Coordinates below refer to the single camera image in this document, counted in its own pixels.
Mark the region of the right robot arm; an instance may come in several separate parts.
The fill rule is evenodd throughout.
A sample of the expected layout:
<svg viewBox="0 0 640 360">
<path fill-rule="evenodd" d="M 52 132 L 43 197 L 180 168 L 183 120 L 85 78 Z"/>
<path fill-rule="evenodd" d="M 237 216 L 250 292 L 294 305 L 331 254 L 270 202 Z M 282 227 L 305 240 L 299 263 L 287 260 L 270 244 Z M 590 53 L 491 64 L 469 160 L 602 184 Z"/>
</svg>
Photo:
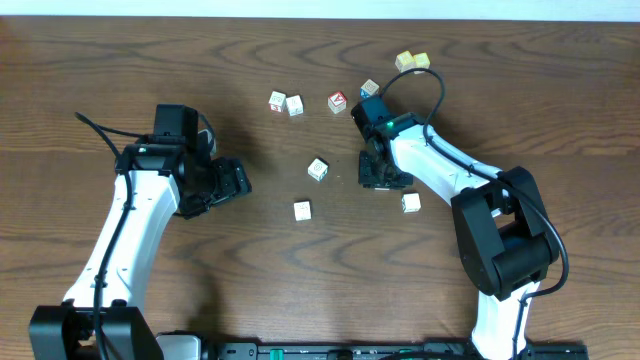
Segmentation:
<svg viewBox="0 0 640 360">
<path fill-rule="evenodd" d="M 394 174 L 418 178 L 451 207 L 463 268 L 479 291 L 472 344 L 487 359 L 514 359 L 525 349 L 524 329 L 549 266 L 568 255 L 548 219 L 533 176 L 502 171 L 443 140 L 414 113 L 353 117 L 374 159 Z"/>
</svg>

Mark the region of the wooden block green edge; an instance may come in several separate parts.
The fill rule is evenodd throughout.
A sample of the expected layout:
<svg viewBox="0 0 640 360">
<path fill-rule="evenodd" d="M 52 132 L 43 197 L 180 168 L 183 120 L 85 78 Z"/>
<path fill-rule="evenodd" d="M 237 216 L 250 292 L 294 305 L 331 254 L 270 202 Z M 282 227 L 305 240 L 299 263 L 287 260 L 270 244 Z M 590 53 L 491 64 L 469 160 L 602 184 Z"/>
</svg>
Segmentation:
<svg viewBox="0 0 640 360">
<path fill-rule="evenodd" d="M 328 173 L 328 168 L 329 166 L 327 163 L 319 158 L 316 158 L 307 168 L 307 173 L 316 181 L 321 182 Z"/>
</svg>

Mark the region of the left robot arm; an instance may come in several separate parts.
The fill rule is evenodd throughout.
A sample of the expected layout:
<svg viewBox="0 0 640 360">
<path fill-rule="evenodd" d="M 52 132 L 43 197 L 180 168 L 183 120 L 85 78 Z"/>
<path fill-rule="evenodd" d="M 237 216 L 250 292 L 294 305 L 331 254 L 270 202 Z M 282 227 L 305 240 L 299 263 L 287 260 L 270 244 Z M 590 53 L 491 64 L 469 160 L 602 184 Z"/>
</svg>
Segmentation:
<svg viewBox="0 0 640 360">
<path fill-rule="evenodd" d="M 206 158 L 185 145 L 131 144 L 116 162 L 114 197 L 81 275 L 61 304 L 40 305 L 29 338 L 37 359 L 213 359 L 188 332 L 154 334 L 145 294 L 169 221 L 197 217 L 250 192 L 236 158 Z"/>
</svg>

